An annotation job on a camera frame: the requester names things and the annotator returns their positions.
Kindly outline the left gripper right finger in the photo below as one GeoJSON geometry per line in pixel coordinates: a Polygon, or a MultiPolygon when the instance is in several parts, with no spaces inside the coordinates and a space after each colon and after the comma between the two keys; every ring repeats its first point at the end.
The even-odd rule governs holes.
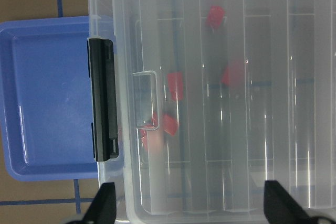
{"type": "Polygon", "coordinates": [[[265,181],[264,215],[268,223],[317,223],[276,180],[265,181]]]}

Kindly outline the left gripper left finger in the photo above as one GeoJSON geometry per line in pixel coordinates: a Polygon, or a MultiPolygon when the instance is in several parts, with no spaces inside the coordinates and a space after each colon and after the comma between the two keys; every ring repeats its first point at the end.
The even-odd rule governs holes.
{"type": "Polygon", "coordinates": [[[113,182],[103,183],[78,223],[111,224],[116,221],[116,191],[113,182]]]}

